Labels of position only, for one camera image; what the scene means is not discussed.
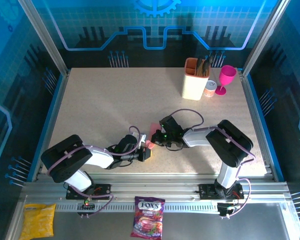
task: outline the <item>small can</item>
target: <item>small can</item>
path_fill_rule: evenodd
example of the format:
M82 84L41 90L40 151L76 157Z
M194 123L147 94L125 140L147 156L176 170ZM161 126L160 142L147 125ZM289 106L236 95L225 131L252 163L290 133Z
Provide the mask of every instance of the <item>small can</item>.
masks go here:
M207 98L211 98L215 94L216 89L217 89L216 82L214 82L212 80L208 80L206 82L205 89L203 91L203 95Z

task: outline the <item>glass panel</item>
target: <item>glass panel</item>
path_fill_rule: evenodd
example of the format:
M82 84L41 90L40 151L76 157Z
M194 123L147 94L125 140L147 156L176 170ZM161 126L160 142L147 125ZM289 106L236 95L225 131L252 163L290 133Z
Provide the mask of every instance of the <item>glass panel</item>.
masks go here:
M277 0L36 0L66 65L242 68Z
M46 120L52 75L60 73L18 1L0 1L0 239Z
M300 181L300 0L288 5L251 77L283 175Z

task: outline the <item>black mounting bracket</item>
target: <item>black mounting bracket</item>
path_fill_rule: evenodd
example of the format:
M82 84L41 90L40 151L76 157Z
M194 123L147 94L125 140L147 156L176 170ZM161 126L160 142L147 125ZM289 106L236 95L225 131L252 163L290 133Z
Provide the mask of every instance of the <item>black mounting bracket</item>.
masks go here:
M91 188L87 189L89 191L89 195L92 196L98 196L98 195L106 195L111 193L111 185L110 184L93 184ZM75 192L72 187L68 186L68 189L66 191L65 199L67 200L85 200L85 196L81 196L77 192ZM95 198L98 200L109 200L110 197L101 197L101 198Z
M238 197L233 193L235 192L239 199L244 199L244 191L240 183L235 183L229 191L229 194L222 196L219 194L220 191L216 190L216 184L199 184L200 200L237 200Z

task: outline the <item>gear logo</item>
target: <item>gear logo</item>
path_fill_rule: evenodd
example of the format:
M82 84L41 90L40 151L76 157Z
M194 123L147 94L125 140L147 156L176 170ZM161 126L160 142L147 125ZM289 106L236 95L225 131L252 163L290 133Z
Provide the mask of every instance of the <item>gear logo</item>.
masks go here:
M145 13L147 17L152 15L163 17L164 13L170 14L170 10L175 10L180 0L134 0L134 9L138 9L141 14Z
M19 16L17 0L0 0L0 15L8 23L12 24Z

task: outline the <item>table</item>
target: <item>table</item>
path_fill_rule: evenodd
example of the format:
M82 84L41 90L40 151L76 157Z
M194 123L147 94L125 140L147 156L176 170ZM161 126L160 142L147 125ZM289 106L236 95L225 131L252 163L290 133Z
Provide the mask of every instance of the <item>table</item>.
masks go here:
M226 95L194 101L181 97L183 72L183 68L165 67L72 68L49 147L77 134L85 144L105 148L117 144L131 125L147 134L151 123L177 109L190 108L204 116L204 127L227 119L245 133L254 144L252 153L257 160L244 165L239 175L263 176L266 168L239 75L226 86ZM218 82L219 73L220 68L212 68L209 79ZM183 128L200 122L195 113L186 111L174 118ZM87 165L82 169L88 173L218 174L221 164L211 146L178 152L156 146L145 162L134 161L113 170Z

